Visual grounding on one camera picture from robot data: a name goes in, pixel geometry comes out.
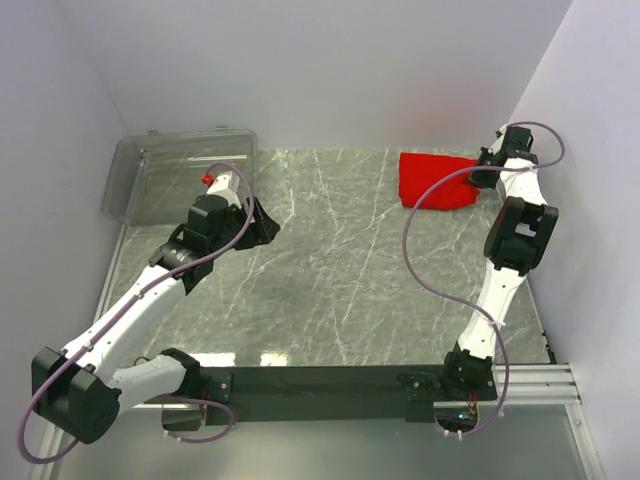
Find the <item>red t shirt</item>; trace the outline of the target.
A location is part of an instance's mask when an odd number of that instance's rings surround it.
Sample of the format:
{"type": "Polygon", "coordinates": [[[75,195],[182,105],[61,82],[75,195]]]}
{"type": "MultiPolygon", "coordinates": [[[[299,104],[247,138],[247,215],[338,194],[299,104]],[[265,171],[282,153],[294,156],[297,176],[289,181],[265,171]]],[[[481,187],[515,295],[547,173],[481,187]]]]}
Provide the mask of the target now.
{"type": "MultiPolygon", "coordinates": [[[[468,158],[402,152],[398,163],[398,195],[405,208],[413,208],[422,194],[437,182],[463,168],[472,167],[468,158]]],[[[480,191],[463,175],[442,183],[420,204],[420,209],[450,211],[472,206],[480,191]]]]}

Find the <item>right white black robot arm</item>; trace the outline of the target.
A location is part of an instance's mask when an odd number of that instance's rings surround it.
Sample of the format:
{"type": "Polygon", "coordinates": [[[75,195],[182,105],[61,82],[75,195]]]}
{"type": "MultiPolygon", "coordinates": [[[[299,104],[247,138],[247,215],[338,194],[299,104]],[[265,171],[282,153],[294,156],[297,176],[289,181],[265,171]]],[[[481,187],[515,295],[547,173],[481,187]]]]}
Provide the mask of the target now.
{"type": "Polygon", "coordinates": [[[452,400],[496,397],[493,358],[512,300],[527,275],[540,264],[559,219],[559,209],[542,194],[532,152],[533,126],[515,122],[501,127],[495,142],[481,149],[466,182],[478,189],[504,190],[504,203],[486,238],[483,286],[471,319],[444,361],[440,390],[452,400]]]}

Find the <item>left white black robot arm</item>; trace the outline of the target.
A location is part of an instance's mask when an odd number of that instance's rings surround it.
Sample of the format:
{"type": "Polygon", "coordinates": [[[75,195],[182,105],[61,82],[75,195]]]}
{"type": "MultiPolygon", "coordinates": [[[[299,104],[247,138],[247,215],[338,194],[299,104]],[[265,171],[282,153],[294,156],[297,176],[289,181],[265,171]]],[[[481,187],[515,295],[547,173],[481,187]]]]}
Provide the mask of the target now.
{"type": "Polygon", "coordinates": [[[135,367],[121,361],[212,273],[216,258],[267,245],[279,231],[255,196],[246,205],[220,194],[197,197],[120,300],[62,350],[45,347],[33,358],[30,411],[91,444],[140,403],[163,395],[193,399],[200,364],[191,356],[168,349],[135,367]]]}

